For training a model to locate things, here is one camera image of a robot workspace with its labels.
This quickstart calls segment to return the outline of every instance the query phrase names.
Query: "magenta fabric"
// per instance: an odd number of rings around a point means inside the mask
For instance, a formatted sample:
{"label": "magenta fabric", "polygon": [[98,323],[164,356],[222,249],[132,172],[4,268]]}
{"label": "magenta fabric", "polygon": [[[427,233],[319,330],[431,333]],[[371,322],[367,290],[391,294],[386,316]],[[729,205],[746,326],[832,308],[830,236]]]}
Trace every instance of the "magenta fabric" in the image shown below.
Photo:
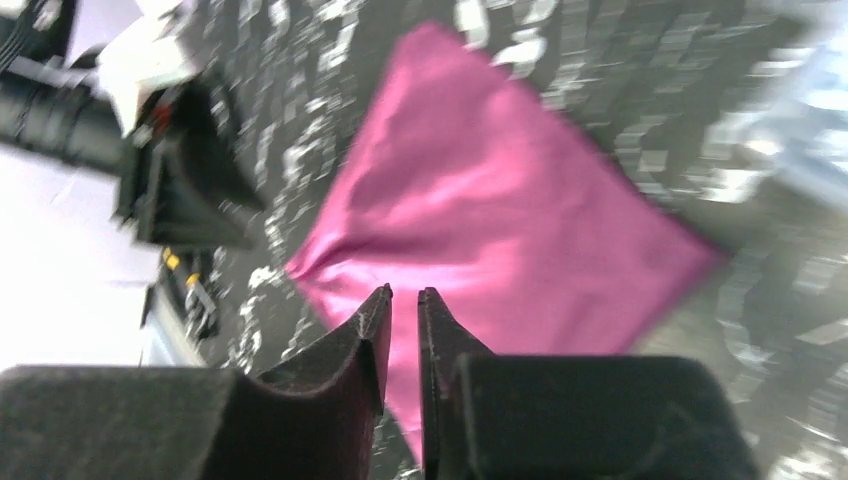
{"label": "magenta fabric", "polygon": [[614,354],[716,260],[535,92],[425,24],[286,270],[329,327],[391,284],[386,397],[420,460],[419,290],[499,353]]}

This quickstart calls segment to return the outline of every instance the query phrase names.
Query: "black cable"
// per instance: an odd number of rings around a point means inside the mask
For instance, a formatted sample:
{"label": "black cable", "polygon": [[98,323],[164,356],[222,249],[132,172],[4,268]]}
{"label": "black cable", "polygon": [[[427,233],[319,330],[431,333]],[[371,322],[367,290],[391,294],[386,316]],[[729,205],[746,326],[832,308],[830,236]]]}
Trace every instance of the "black cable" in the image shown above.
{"label": "black cable", "polygon": [[0,46],[0,73],[9,69],[24,49],[36,40],[35,22],[41,16],[47,0],[29,0],[17,20],[12,32]]}
{"label": "black cable", "polygon": [[55,87],[0,73],[0,142],[120,175],[125,145],[111,105],[84,86]]}

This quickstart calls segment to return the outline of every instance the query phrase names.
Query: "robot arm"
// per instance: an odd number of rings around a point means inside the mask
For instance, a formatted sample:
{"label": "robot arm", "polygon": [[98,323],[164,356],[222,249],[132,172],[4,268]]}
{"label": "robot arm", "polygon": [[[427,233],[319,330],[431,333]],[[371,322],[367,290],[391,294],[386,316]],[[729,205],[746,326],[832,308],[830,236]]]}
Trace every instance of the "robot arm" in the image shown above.
{"label": "robot arm", "polygon": [[[49,2],[61,2],[53,23],[31,21],[47,15]],[[237,101],[210,68],[191,11],[173,0],[140,6],[144,16],[92,65],[103,100],[80,75],[48,65],[66,55],[75,0],[7,5],[0,17],[0,106],[7,112],[0,141],[117,177],[115,216],[141,242],[179,253],[249,248],[243,226],[219,208],[265,207],[236,162]],[[11,68],[4,68],[7,57]],[[213,105],[225,114],[213,114]]]}
{"label": "robot arm", "polygon": [[[249,379],[237,370],[23,367],[0,375],[0,478],[366,480],[391,290]],[[493,354],[419,295],[427,480],[755,480],[718,383],[670,357]]]}

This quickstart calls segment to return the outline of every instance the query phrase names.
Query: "table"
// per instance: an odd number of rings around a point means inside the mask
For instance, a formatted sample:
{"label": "table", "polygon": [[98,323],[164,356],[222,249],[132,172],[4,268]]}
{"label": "table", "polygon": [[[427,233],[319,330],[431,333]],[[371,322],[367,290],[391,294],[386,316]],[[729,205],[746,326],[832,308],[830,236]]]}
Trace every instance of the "table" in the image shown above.
{"label": "table", "polygon": [[[848,475],[848,222],[764,178],[734,147],[740,122],[761,108],[754,93],[788,71],[759,62],[812,40],[798,39],[803,22],[753,3],[200,2],[217,67],[243,106],[240,162],[272,204],[243,218],[256,249],[215,253],[229,316],[198,347],[207,364],[257,373],[325,332],[282,266],[311,227],[396,39],[435,19],[511,59],[503,68],[582,126],[651,201],[728,252],[728,265],[637,351],[704,361],[770,478],[817,459],[815,478]],[[377,430],[371,478],[421,478],[390,416]]]}

